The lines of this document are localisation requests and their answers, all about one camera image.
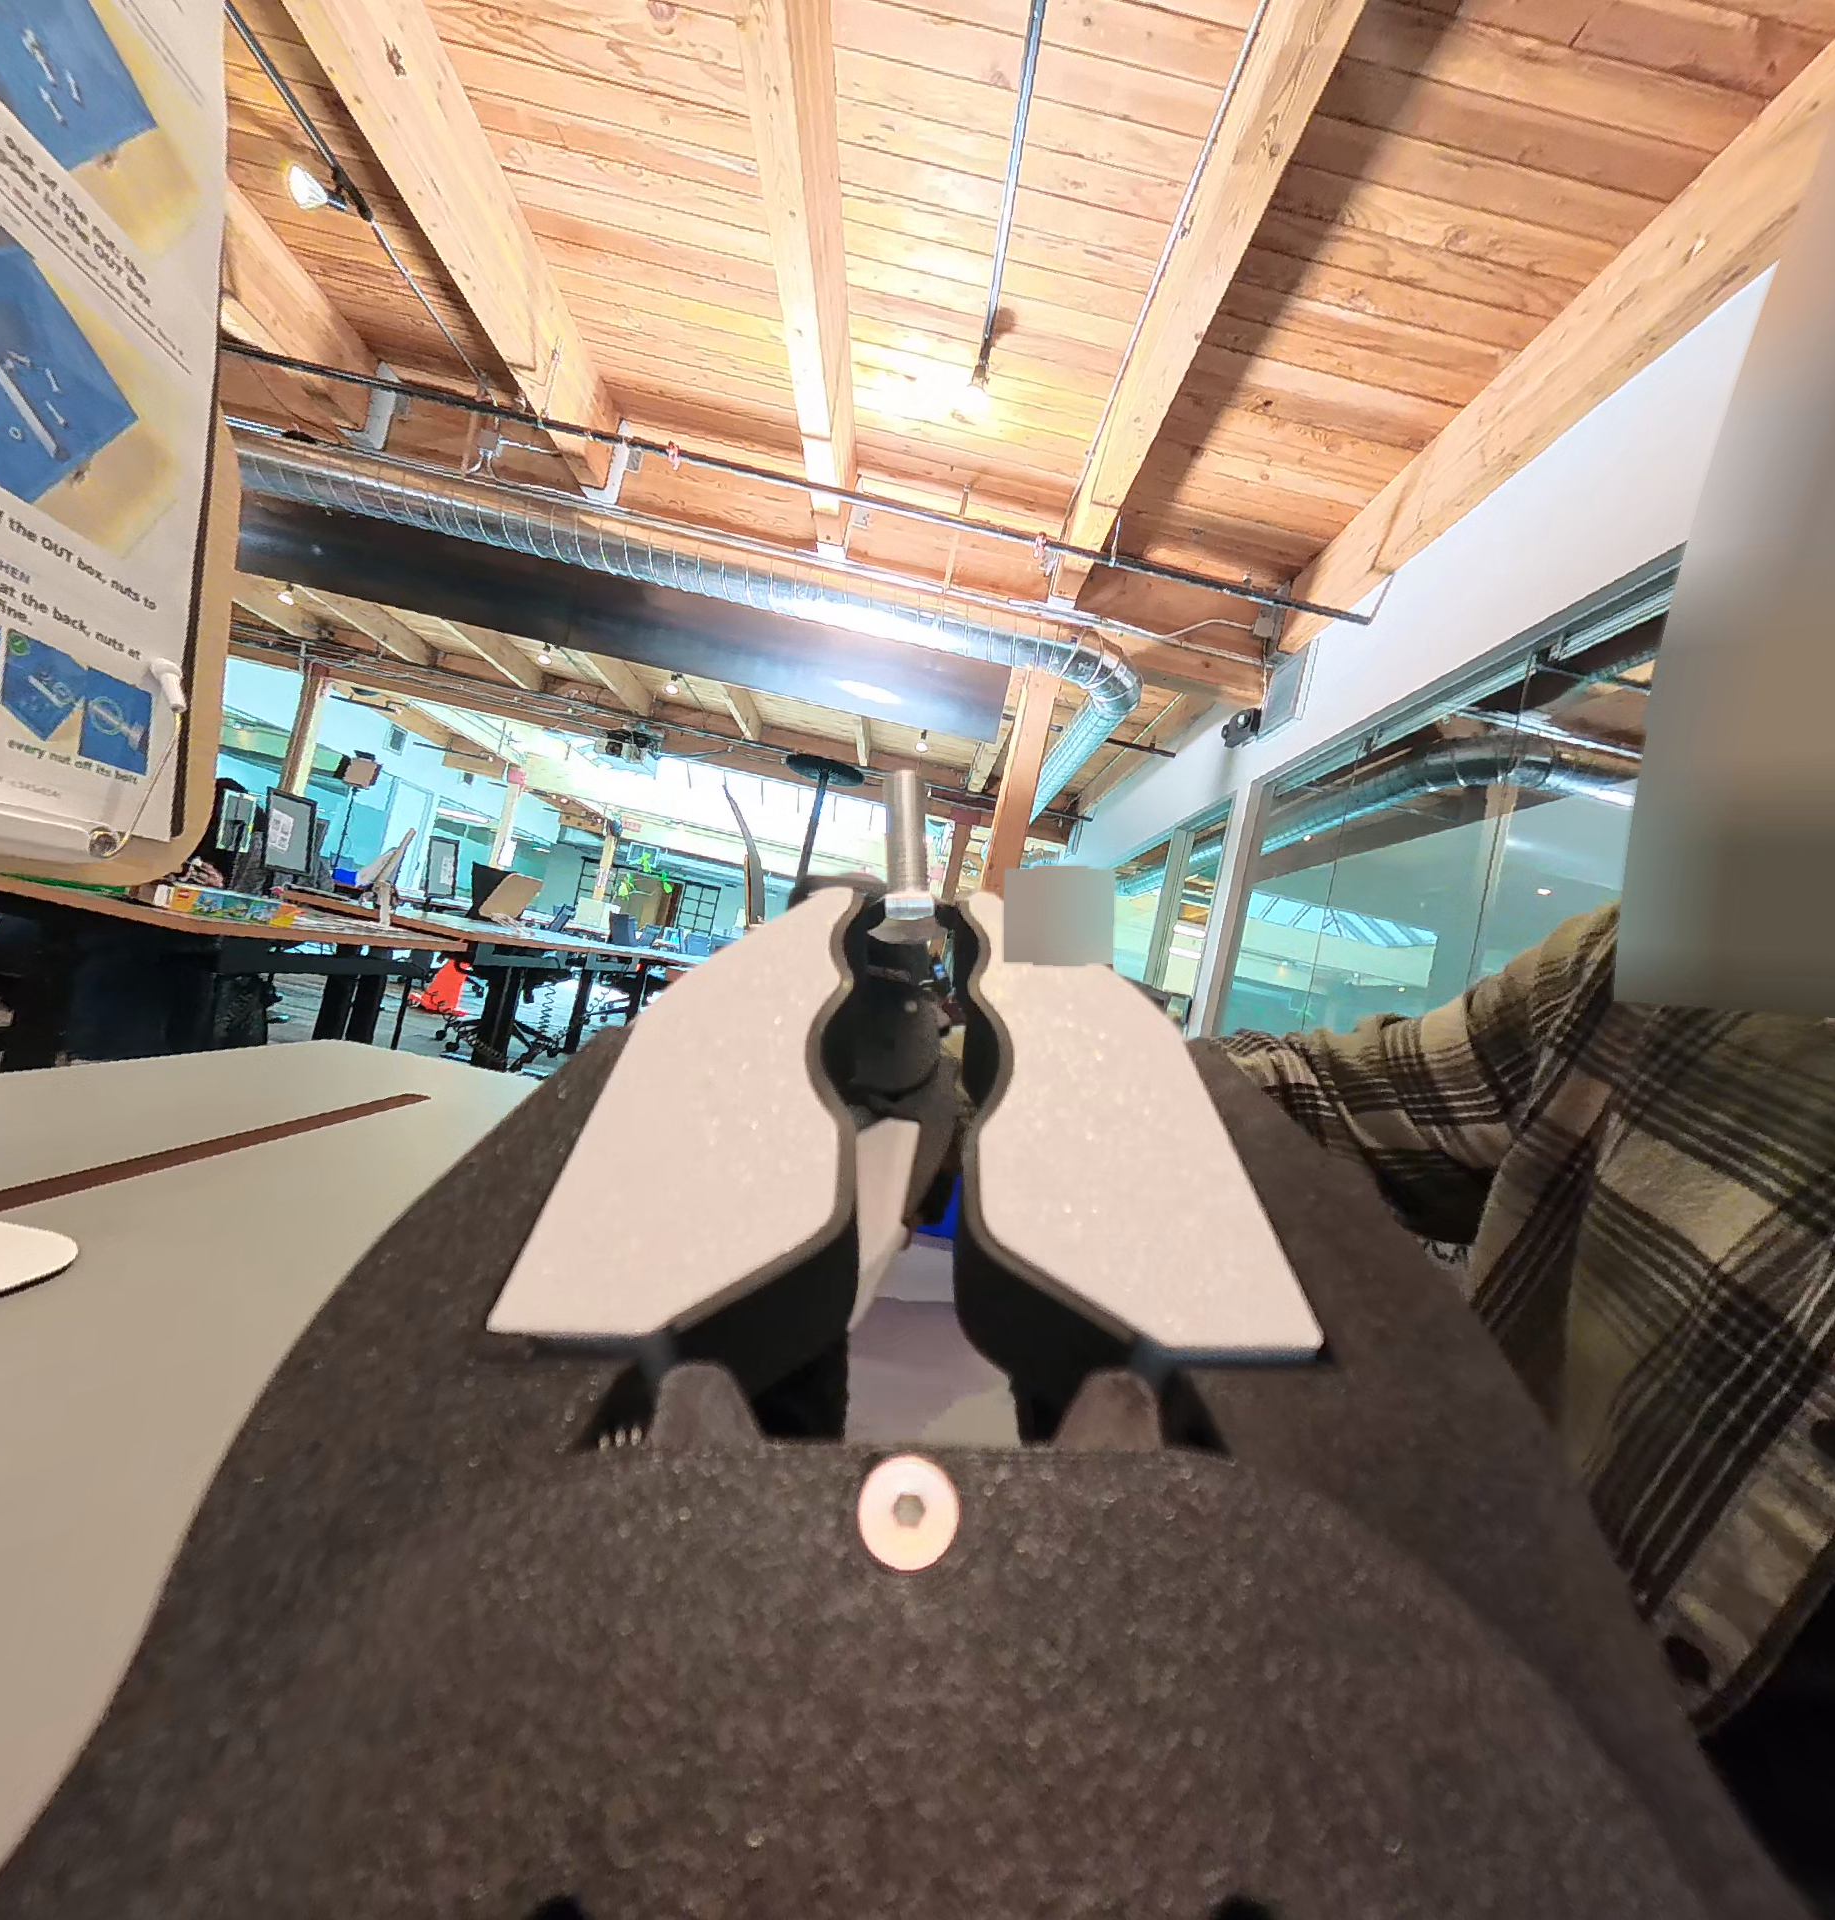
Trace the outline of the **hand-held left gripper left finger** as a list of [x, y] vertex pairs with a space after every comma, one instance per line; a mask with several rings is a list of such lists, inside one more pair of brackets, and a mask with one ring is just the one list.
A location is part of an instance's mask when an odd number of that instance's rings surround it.
[[821, 1043], [867, 889], [821, 886], [627, 1036], [488, 1312], [633, 1364], [811, 1364], [857, 1304], [857, 1127]]

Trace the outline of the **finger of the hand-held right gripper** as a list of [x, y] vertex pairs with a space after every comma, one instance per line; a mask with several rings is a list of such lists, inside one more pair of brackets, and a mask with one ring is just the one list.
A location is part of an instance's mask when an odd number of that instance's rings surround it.
[[849, 1327], [871, 1310], [891, 1263], [905, 1251], [908, 1182], [921, 1143], [921, 1127], [880, 1117], [857, 1133], [857, 1296]]

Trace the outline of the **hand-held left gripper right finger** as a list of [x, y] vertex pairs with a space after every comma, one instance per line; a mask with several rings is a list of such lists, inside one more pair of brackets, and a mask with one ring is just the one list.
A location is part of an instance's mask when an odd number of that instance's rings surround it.
[[1322, 1325], [1183, 1036], [1099, 957], [1011, 957], [960, 910], [956, 1310], [1010, 1375], [1311, 1364]]

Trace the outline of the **person's right forearm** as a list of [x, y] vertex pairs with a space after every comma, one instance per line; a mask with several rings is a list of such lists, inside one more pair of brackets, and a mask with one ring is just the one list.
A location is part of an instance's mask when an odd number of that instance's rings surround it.
[[1420, 1242], [1472, 1248], [1537, 1104], [1577, 1066], [1611, 1007], [1619, 910], [1567, 920], [1500, 972], [1424, 1017], [1352, 1033], [1195, 1043], [1304, 1134], [1371, 1172]]

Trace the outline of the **black floor lamp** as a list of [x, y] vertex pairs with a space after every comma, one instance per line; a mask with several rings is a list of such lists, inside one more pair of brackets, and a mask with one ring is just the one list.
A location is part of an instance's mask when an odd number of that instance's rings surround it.
[[807, 899], [811, 892], [811, 858], [817, 851], [817, 833], [818, 833], [818, 819], [824, 812], [824, 795], [834, 788], [857, 788], [867, 783], [867, 771], [852, 767], [848, 762], [834, 762], [824, 754], [784, 754], [784, 771], [793, 772], [798, 780], [811, 780], [814, 783], [814, 803], [811, 803], [811, 817], [807, 817], [807, 831], [802, 831], [802, 841], [800, 841], [800, 858], [798, 858], [798, 873], [792, 883], [792, 894], [789, 903], [793, 907], [798, 901]]

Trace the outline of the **wooden office desk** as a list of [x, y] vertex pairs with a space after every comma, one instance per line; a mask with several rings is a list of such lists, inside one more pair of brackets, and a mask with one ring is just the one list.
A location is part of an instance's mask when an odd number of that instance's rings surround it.
[[402, 927], [322, 913], [244, 922], [22, 877], [0, 877], [0, 920], [30, 929], [0, 952], [13, 1011], [2, 1072], [217, 1051], [222, 986], [277, 972], [326, 980], [316, 1038], [369, 1046], [384, 986], [461, 952], [451, 936]]

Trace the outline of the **person's plaid shirt torso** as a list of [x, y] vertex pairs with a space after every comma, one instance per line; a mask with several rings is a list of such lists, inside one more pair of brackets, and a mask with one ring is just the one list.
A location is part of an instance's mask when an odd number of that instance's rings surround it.
[[1730, 1719], [1835, 1584], [1835, 1023], [1538, 1007], [1521, 1147], [1580, 1147], [1554, 1334], [1478, 1291], [1680, 1700]]

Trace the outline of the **instruction sheet clipboard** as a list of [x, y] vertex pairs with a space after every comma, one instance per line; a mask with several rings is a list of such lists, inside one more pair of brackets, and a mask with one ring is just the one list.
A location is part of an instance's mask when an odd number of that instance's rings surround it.
[[224, 34], [217, 5], [0, 5], [0, 873], [143, 883], [204, 831]]

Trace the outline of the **silver air duct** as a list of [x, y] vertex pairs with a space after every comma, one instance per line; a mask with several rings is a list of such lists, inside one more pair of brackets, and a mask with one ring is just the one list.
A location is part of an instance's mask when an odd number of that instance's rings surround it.
[[1048, 619], [883, 591], [802, 557], [721, 554], [583, 500], [473, 485], [232, 424], [236, 564], [573, 656], [780, 692], [987, 742], [998, 672], [1044, 672], [1078, 703], [1046, 751], [1035, 815], [1143, 703], [1099, 636]]

